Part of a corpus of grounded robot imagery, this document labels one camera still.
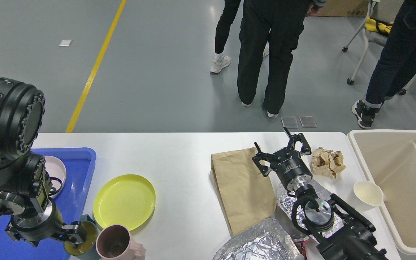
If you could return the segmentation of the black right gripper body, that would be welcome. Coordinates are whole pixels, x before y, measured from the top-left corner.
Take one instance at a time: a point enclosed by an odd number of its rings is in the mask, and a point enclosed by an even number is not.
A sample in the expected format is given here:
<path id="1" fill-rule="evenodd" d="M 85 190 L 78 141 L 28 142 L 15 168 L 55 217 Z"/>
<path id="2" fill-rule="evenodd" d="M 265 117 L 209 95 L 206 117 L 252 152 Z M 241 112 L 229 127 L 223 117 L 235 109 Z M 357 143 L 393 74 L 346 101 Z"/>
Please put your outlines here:
<path id="1" fill-rule="evenodd" d="M 312 173 L 297 150 L 281 149 L 273 153 L 271 168 L 287 191 L 297 190 L 299 182 L 308 184 L 312 180 Z"/>

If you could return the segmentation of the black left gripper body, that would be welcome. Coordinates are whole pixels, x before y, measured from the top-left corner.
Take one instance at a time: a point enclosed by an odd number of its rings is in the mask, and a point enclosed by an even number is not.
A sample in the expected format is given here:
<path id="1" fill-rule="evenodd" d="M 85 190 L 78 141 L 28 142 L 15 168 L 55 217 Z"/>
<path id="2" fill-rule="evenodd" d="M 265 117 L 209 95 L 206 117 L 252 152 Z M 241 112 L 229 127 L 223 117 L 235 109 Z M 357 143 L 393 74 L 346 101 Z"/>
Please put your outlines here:
<path id="1" fill-rule="evenodd" d="M 20 241 L 37 247 L 41 240 L 51 235 L 62 235 L 62 215 L 55 202 L 49 202 L 41 213 L 12 215 L 5 227 L 5 233 L 13 241 Z"/>

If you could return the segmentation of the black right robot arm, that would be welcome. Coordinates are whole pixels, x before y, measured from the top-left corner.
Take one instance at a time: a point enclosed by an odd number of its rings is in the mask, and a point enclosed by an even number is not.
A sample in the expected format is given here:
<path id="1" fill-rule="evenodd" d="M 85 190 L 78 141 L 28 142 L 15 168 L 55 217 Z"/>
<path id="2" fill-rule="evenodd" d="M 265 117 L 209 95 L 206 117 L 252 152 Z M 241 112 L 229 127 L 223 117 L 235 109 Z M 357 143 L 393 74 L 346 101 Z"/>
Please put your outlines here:
<path id="1" fill-rule="evenodd" d="M 289 142 L 274 153 L 264 153 L 255 143 L 252 160 L 265 177 L 275 172 L 291 204 L 290 219 L 300 233 L 317 241 L 325 260 L 385 260 L 387 251 L 377 250 L 375 226 L 336 194 L 324 199 L 317 194 L 311 170 L 302 160 L 311 148 L 302 133 L 291 134 Z"/>

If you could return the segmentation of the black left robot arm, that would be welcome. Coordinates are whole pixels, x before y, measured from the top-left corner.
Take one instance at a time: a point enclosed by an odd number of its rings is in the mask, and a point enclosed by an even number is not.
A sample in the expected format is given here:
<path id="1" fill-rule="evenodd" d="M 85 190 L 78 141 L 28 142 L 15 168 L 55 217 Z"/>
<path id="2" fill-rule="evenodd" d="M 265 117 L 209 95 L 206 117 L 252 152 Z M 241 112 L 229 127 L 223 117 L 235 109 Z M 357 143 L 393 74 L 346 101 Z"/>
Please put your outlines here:
<path id="1" fill-rule="evenodd" d="M 45 111 L 45 95 L 32 84 L 0 77 L 0 216 L 5 233 L 37 247 L 51 238 L 73 247 L 86 242 L 81 221 L 66 224 L 53 198 L 45 157 L 31 148 Z"/>

